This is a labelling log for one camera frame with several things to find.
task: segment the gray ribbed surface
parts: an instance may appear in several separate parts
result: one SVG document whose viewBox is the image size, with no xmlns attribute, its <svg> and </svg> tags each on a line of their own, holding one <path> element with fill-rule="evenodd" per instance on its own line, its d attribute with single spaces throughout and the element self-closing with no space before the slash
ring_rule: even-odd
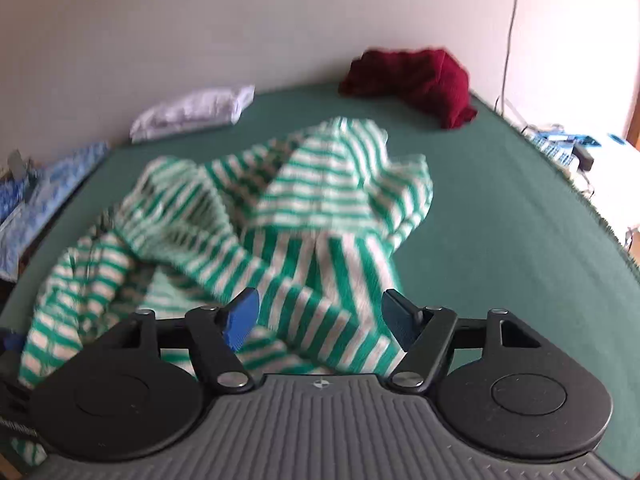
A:
<svg viewBox="0 0 640 480">
<path fill-rule="evenodd" d="M 374 376 L 268 376 L 256 392 L 220 399 L 194 433 L 122 464 L 52 456 L 31 480 L 598 480 L 618 476 L 595 455 L 523 465 L 482 455 L 450 435 L 428 402 Z"/>
</svg>

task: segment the red cloth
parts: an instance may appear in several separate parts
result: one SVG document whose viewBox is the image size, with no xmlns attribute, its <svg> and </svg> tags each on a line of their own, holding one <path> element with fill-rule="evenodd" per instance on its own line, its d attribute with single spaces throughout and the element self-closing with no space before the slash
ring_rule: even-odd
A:
<svg viewBox="0 0 640 480">
<path fill-rule="evenodd" d="M 340 94 L 360 97 L 397 95 L 440 119 L 443 128 L 459 128 L 478 113 L 469 105 L 469 76 L 446 50 L 416 52 L 367 50 L 351 63 Z"/>
</svg>

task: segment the blue object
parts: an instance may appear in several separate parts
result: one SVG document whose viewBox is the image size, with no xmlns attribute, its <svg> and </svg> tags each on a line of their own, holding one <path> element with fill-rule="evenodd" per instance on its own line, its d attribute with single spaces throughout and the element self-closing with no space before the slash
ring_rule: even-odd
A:
<svg viewBox="0 0 640 480">
<path fill-rule="evenodd" d="M 421 309 L 392 288 L 382 294 L 381 308 L 386 326 L 402 350 L 407 352 L 422 332 L 422 326 L 418 322 Z"/>
<path fill-rule="evenodd" d="M 625 139 L 620 139 L 620 137 L 618 137 L 617 135 L 609 134 L 609 137 L 615 140 L 618 144 L 622 144 L 623 146 L 626 144 Z"/>
<path fill-rule="evenodd" d="M 13 351 L 18 354 L 22 353 L 22 348 L 26 342 L 26 337 L 22 334 L 9 332 L 2 338 L 2 346 L 4 350 Z"/>
<path fill-rule="evenodd" d="M 574 144 L 581 144 L 587 148 L 597 148 L 601 144 L 588 135 L 569 135 L 564 130 L 553 130 L 551 132 L 540 132 L 538 134 L 543 139 L 555 142 L 560 148 L 568 148 Z"/>
<path fill-rule="evenodd" d="M 228 318 L 222 335 L 226 345 L 237 352 L 258 321 L 260 295 L 254 288 L 246 288 L 233 298 L 226 309 Z"/>
<path fill-rule="evenodd" d="M 16 182 L 7 180 L 0 184 L 0 224 L 14 211 L 20 202 L 25 198 L 25 190 L 28 190 L 30 181 L 36 178 L 35 171 L 24 179 Z"/>
<path fill-rule="evenodd" d="M 25 179 L 34 184 L 22 188 L 30 195 L 28 202 L 18 202 L 0 226 L 0 278 L 17 281 L 24 251 L 108 151 L 106 142 L 91 144 L 40 170 L 37 181 Z"/>
</svg>

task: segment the logo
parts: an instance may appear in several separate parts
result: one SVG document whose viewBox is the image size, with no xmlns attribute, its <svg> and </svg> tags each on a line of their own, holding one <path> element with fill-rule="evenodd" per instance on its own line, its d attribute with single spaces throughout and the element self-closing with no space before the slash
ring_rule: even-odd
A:
<svg viewBox="0 0 640 480">
<path fill-rule="evenodd" d="M 331 383 L 326 379 L 318 379 L 314 381 L 313 384 L 318 390 L 322 390 L 324 388 L 331 386 Z"/>
</svg>

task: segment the cable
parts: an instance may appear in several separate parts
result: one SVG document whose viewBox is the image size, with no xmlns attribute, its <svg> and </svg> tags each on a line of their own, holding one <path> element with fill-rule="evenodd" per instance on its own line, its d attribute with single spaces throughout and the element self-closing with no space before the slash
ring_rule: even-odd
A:
<svg viewBox="0 0 640 480">
<path fill-rule="evenodd" d="M 581 193 L 587 200 L 591 200 L 593 198 L 593 195 L 596 194 L 596 189 L 593 187 L 593 184 L 591 183 L 591 180 L 589 180 L 589 177 L 587 177 L 587 175 L 585 174 L 585 172 L 583 170 L 578 168 L 578 173 L 580 173 L 580 175 L 582 176 L 584 181 L 587 183 L 587 189 L 581 191 Z"/>
<path fill-rule="evenodd" d="M 511 101 L 509 101 L 508 99 L 505 99 L 504 102 L 506 103 L 506 105 L 511 108 L 511 111 L 516 115 L 517 118 L 519 118 L 520 122 L 522 124 L 529 124 L 529 121 L 527 121 L 522 114 L 518 111 L 518 109 L 513 106 L 513 103 L 511 103 Z"/>
<path fill-rule="evenodd" d="M 502 89 L 500 91 L 500 116 L 504 117 L 504 93 L 507 88 L 507 73 L 509 71 L 509 58 L 511 57 L 511 37 L 513 35 L 513 24 L 516 21 L 516 12 L 518 10 L 518 0 L 513 0 L 513 10 L 511 11 L 511 22 L 509 24 L 509 32 L 507 34 L 507 54 L 504 58 L 504 72 L 502 73 Z M 498 101 L 495 102 L 494 112 L 497 112 Z"/>
<path fill-rule="evenodd" d="M 538 133 L 538 129 L 533 124 L 527 124 L 527 126 L 520 130 L 520 134 L 524 135 L 524 132 L 526 132 L 527 130 L 533 130 L 534 132 Z"/>
<path fill-rule="evenodd" d="M 640 234 L 640 224 L 638 224 L 637 226 L 634 226 L 634 227 L 630 227 L 626 231 L 625 249 L 626 249 L 626 252 L 629 253 L 629 254 L 631 254 L 631 247 L 634 244 L 634 234 Z"/>
</svg>

